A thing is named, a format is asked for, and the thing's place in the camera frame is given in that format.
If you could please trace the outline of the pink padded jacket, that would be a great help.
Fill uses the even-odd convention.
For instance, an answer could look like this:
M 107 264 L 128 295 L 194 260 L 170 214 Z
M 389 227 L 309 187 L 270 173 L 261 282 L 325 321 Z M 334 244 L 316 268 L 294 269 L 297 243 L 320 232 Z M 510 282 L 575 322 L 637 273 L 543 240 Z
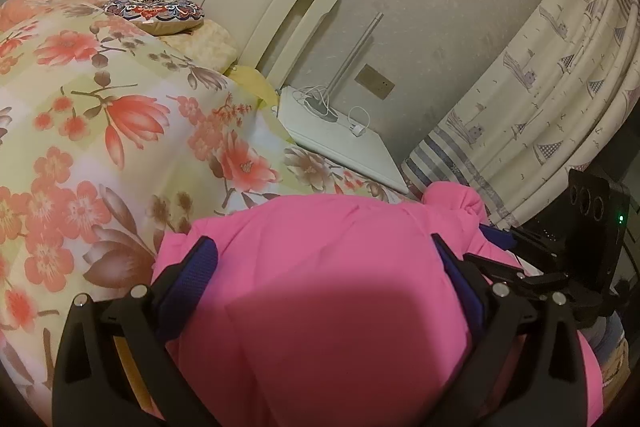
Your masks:
M 483 233 L 480 196 L 451 182 L 420 202 L 280 196 L 167 233 L 155 261 L 201 237 L 215 271 L 169 351 L 225 426 L 412 426 L 471 349 L 475 314 L 435 246 L 516 267 Z

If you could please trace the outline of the striped sailboat curtain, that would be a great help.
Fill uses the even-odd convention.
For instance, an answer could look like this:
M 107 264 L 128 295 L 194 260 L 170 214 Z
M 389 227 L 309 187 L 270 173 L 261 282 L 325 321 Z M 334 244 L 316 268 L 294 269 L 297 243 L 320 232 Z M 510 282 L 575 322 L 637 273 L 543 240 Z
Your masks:
M 488 219 L 522 225 L 610 142 L 639 100 L 639 0 L 541 0 L 402 162 L 413 195 L 474 188 Z

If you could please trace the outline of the floral bed quilt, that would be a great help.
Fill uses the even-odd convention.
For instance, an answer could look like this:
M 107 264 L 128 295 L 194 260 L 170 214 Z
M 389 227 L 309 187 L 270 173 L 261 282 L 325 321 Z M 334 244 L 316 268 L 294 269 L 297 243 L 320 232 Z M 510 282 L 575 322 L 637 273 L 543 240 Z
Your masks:
M 149 282 L 169 232 L 288 194 L 399 202 L 100 0 L 1 8 L 1 365 L 51 419 L 70 300 Z

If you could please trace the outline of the white bedside table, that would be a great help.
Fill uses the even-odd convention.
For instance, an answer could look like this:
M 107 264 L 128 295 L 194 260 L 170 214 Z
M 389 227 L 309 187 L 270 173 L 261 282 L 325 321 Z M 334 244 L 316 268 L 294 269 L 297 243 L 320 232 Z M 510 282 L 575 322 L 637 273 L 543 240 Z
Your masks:
M 337 113 L 337 122 L 322 120 L 304 104 L 302 90 L 285 87 L 280 94 L 278 118 L 293 140 L 306 150 L 357 171 L 396 192 L 409 194 L 407 185 L 382 138 L 367 129 L 356 136 L 356 121 Z

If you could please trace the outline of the beige textured pillow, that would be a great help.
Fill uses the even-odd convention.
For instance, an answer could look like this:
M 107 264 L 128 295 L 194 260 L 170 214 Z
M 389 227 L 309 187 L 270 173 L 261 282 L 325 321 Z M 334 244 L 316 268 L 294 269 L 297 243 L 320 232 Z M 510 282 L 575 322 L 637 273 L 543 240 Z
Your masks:
M 213 20 L 204 20 L 200 26 L 175 35 L 160 36 L 171 48 L 203 67 L 227 72 L 240 56 L 230 32 Z

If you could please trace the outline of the round patterned cushion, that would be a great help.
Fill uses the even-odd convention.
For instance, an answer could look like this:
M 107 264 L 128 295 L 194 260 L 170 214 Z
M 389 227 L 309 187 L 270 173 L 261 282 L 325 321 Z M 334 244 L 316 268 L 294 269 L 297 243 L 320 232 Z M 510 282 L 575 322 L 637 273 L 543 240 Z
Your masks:
M 203 9 L 190 0 L 108 0 L 103 9 L 153 36 L 180 34 L 205 18 Z

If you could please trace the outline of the beige wall socket plate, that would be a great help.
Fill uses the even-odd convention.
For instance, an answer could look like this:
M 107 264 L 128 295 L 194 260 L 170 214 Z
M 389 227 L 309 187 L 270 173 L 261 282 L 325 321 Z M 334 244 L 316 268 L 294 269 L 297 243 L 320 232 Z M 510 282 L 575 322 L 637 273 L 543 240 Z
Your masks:
M 362 66 L 355 81 L 380 100 L 385 100 L 395 88 L 393 81 L 387 79 L 369 64 Z

